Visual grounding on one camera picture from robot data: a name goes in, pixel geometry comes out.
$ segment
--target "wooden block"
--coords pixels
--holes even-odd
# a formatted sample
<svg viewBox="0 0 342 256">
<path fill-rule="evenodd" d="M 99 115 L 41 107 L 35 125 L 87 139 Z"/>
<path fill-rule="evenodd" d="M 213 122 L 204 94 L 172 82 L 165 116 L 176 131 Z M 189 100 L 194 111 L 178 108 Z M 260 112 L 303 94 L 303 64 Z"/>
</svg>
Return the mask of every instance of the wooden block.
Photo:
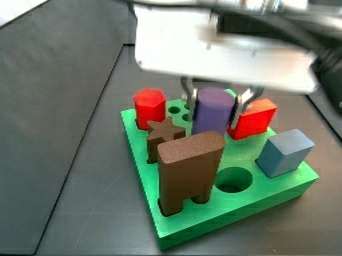
<svg viewBox="0 0 342 256">
<path fill-rule="evenodd" d="M 158 89 L 144 89 L 134 95 L 137 125 L 148 130 L 148 121 L 162 122 L 166 119 L 166 97 Z"/>
<path fill-rule="evenodd" d="M 225 137 L 205 132 L 158 146 L 161 210 L 165 216 L 180 213 L 184 200 L 204 204 L 210 200 Z"/>
<path fill-rule="evenodd" d="M 229 126 L 228 133 L 234 140 L 265 133 L 272 123 L 277 105 L 269 99 L 262 99 L 254 101 L 250 107 L 240 117 L 237 128 Z"/>
<path fill-rule="evenodd" d="M 169 116 L 164 122 L 149 121 L 148 152 L 149 164 L 157 163 L 157 147 L 161 143 L 186 137 L 186 128 L 173 124 L 173 117 Z"/>
<path fill-rule="evenodd" d="M 234 96 L 221 88 L 201 89 L 192 134 L 216 131 L 225 135 L 234 105 Z"/>
<path fill-rule="evenodd" d="M 272 136 L 257 160 L 266 176 L 274 178 L 297 170 L 315 145 L 299 129 Z"/>
</svg>

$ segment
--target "brown block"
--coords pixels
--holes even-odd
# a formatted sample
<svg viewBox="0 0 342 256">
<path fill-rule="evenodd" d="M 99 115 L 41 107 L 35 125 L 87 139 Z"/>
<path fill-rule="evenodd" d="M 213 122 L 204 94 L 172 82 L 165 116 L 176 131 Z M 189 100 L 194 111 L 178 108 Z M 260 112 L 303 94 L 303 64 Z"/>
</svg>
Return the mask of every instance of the brown block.
<svg viewBox="0 0 342 256">
<path fill-rule="evenodd" d="M 169 116 L 164 122 L 148 122 L 149 126 L 149 137 L 148 137 L 148 153 L 150 164 L 157 163 L 158 161 L 158 153 L 157 147 L 161 143 L 181 139 L 186 137 L 186 128 L 181 126 L 176 126 L 173 124 L 173 117 Z"/>
<path fill-rule="evenodd" d="M 165 216 L 182 211 L 188 198 L 200 204 L 210 200 L 224 149 L 225 137 L 218 132 L 158 146 L 160 206 Z"/>
</svg>

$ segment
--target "dark gray table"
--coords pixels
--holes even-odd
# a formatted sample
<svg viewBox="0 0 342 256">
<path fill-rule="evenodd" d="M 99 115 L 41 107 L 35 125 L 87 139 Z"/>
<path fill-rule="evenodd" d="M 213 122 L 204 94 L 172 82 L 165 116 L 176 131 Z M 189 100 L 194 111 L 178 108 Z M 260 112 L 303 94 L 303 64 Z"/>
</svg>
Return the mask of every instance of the dark gray table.
<svg viewBox="0 0 342 256">
<path fill-rule="evenodd" d="M 37 251 L 132 23 L 114 1 L 51 0 L 2 27 L 0 254 Z"/>
<path fill-rule="evenodd" d="M 121 111 L 133 95 L 162 88 L 180 98 L 180 78 L 142 72 L 126 47 L 94 114 L 39 255 L 161 254 Z M 172 255 L 341 255 L 342 146 L 308 98 L 266 91 L 280 107 L 272 127 L 301 129 L 316 142 L 308 163 L 321 178 L 307 194 L 166 251 Z"/>
</svg>

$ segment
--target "toy block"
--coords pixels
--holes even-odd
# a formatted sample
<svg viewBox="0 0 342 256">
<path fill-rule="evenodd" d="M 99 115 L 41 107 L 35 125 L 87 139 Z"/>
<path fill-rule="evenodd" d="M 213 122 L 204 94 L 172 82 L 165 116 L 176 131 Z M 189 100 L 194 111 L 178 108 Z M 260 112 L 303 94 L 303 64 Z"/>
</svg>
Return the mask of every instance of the toy block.
<svg viewBox="0 0 342 256">
<path fill-rule="evenodd" d="M 234 105 L 234 96 L 221 88 L 201 89 L 192 134 L 217 131 L 225 135 Z"/>
<path fill-rule="evenodd" d="M 148 121 L 162 122 L 166 119 L 166 97 L 158 89 L 144 89 L 134 95 L 137 125 L 148 130 Z"/>
<path fill-rule="evenodd" d="M 229 126 L 228 133 L 234 140 L 266 132 L 277 110 L 277 105 L 269 99 L 256 100 L 249 107 L 240 116 L 236 129 Z"/>
<path fill-rule="evenodd" d="M 190 134 L 193 122 L 184 118 L 189 114 L 185 101 L 181 99 L 169 101 L 168 109 L 168 115 L 174 118 L 174 124 L 185 127 L 188 134 Z M 149 132 L 140 130 L 137 127 L 136 109 L 122 111 L 122 118 L 133 159 L 137 164 L 137 174 L 142 183 L 162 250 L 300 197 L 319 179 L 316 171 L 307 162 L 301 163 L 295 172 L 285 173 L 274 179 L 264 174 L 256 159 L 261 155 L 269 137 L 276 135 L 270 128 L 265 133 L 245 140 L 234 140 L 225 134 L 226 147 L 210 201 L 206 204 L 197 204 L 193 200 L 186 199 L 182 212 L 165 217 L 158 204 L 158 164 L 149 164 L 146 161 L 149 158 L 146 148 Z"/>
<path fill-rule="evenodd" d="M 165 216 L 180 213 L 184 200 L 210 200 L 226 142 L 218 132 L 205 132 L 158 146 L 160 205 Z"/>
<path fill-rule="evenodd" d="M 164 142 L 186 137 L 186 128 L 173 124 L 173 117 L 169 116 L 164 122 L 148 121 L 148 152 L 150 164 L 158 161 L 158 145 Z"/>
<path fill-rule="evenodd" d="M 274 178 L 297 170 L 315 145 L 299 129 L 272 136 L 257 160 L 266 176 Z"/>
</svg>

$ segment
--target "red cube block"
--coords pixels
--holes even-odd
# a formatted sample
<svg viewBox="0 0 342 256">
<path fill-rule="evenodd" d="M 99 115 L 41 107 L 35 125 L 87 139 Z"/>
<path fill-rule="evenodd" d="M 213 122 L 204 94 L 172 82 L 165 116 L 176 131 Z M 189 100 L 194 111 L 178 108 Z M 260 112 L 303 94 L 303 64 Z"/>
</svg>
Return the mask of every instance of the red cube block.
<svg viewBox="0 0 342 256">
<path fill-rule="evenodd" d="M 134 95 L 137 125 L 148 130 L 148 121 L 162 122 L 166 119 L 166 97 L 158 89 L 144 89 Z"/>
<path fill-rule="evenodd" d="M 229 126 L 228 133 L 234 140 L 241 140 L 252 135 L 261 134 L 268 131 L 277 105 L 269 100 L 262 99 L 252 103 L 240 117 L 236 129 Z"/>
</svg>

